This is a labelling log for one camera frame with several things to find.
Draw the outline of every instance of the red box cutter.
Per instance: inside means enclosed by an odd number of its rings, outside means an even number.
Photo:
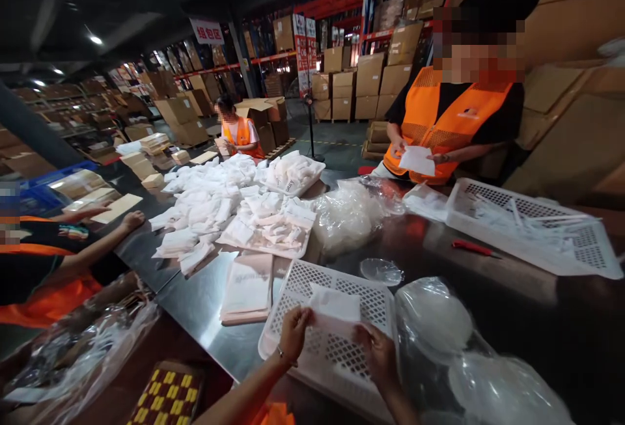
[[[467,251],[483,254],[484,256],[494,257],[495,259],[502,259],[499,254],[491,251],[489,248],[485,248],[474,243],[469,243],[468,241],[464,240],[454,240],[454,242],[451,243],[451,247],[466,249]]]

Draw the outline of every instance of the metal work table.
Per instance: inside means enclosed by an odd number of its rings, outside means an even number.
[[[337,179],[347,177],[348,173],[326,170],[321,181],[332,189]],[[144,198],[135,210],[142,210],[148,218],[173,203],[172,198],[151,195],[142,187],[127,192]],[[506,254],[496,260],[452,250],[456,238],[472,240],[443,223],[403,215],[392,217],[359,249],[329,260],[317,261],[308,253],[304,259],[352,275],[359,275],[359,263],[365,258],[392,260],[404,271],[402,285],[421,277],[443,277],[486,341],[500,354],[515,355],[531,364],[566,402],[575,423],[609,423],[610,418],[622,418],[618,392],[625,385],[625,366],[620,360],[625,346],[625,283],[600,277],[558,278]],[[221,325],[219,310],[231,258],[213,256],[187,280],[175,263],[165,261],[168,266],[161,267],[160,259],[151,259],[161,239],[162,234],[151,233],[145,226],[117,253],[157,292],[156,301],[226,372],[242,381],[262,362],[257,344],[264,324]],[[238,250],[224,247],[223,251]],[[289,262],[275,259],[274,300]],[[363,422],[288,375],[274,388],[271,398],[286,402],[299,425]]]

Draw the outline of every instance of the perforated basket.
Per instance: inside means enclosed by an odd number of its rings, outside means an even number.
[[[480,195],[508,212],[511,212],[507,207],[508,202],[514,197],[519,213],[526,217],[586,215],[500,187],[462,178],[456,182],[447,201],[447,225],[556,275],[601,275],[608,279],[623,278],[623,271],[600,221],[589,219],[585,226],[575,231],[573,258],[531,241],[493,230],[483,221],[474,218],[473,201],[470,196],[475,195]]]
[[[275,351],[280,341],[285,313],[296,305],[308,303],[313,294],[311,282],[359,295],[362,319],[396,338],[393,296],[388,288],[326,267],[293,260],[258,341],[258,352],[263,359]],[[308,327],[298,363],[299,367],[291,368],[289,374],[369,420],[373,416],[378,422],[393,423],[371,381],[362,347],[350,339]]]

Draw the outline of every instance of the white tray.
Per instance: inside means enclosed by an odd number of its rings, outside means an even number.
[[[310,282],[361,297],[362,319],[396,339],[393,296],[387,287],[302,260],[293,260],[277,301],[263,327],[258,352],[267,359],[282,333],[286,312],[306,305],[312,295]],[[330,396],[368,420],[393,423],[376,386],[371,381],[362,347],[350,339],[308,327],[298,368],[289,374]]]
[[[259,184],[262,184],[263,186],[266,186],[267,189],[269,189],[270,191],[273,191],[273,192],[284,194],[284,195],[287,195],[289,197],[300,197],[300,196],[302,196],[302,194],[304,194],[304,192],[308,191],[308,189],[310,189],[313,184],[315,184],[317,181],[319,181],[319,178],[321,177],[321,173],[323,172],[324,169],[326,169],[326,164],[322,163],[322,165],[323,165],[323,167],[319,170],[319,173],[314,175],[310,179],[310,181],[308,181],[306,183],[306,185],[304,187],[301,187],[297,191],[294,191],[294,192],[287,192],[284,189],[280,189],[279,187],[275,187],[275,186],[273,186],[271,184],[267,184],[265,182],[259,182]]]
[[[601,275],[608,279],[623,278],[614,250],[600,221],[589,219],[587,225],[576,231],[573,240],[575,258],[549,251],[521,238],[492,230],[471,216],[468,196],[481,195],[495,205],[505,208],[514,197],[519,213],[527,217],[555,217],[586,215],[583,212],[517,194],[500,187],[461,178],[447,201],[447,225],[485,243],[497,247],[524,261],[556,275]]]

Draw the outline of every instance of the worker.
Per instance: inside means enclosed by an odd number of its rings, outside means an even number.
[[[79,224],[109,210],[94,206],[51,219],[20,217],[4,225],[0,323],[45,329],[128,270],[112,251],[143,224],[142,212],[128,213],[102,238]]]
[[[264,159],[254,121],[236,114],[236,106],[229,94],[224,93],[217,99],[215,109],[221,115],[221,136],[227,140],[226,146],[230,153],[240,152],[252,158]]]
[[[195,425],[295,425],[286,404],[266,404],[275,384],[291,368],[297,368],[304,347],[306,326],[313,320],[310,308],[296,306],[285,314],[275,352],[245,381],[204,412]],[[358,325],[354,341],[365,351],[371,380],[386,402],[395,423],[417,425],[415,410],[402,390],[395,361],[395,343],[371,324]]]
[[[391,141],[371,175],[443,185],[459,163],[514,140],[525,91],[514,39],[538,0],[463,0],[434,20],[434,65],[411,78],[386,114]],[[402,169],[407,146],[429,148],[435,176]]]

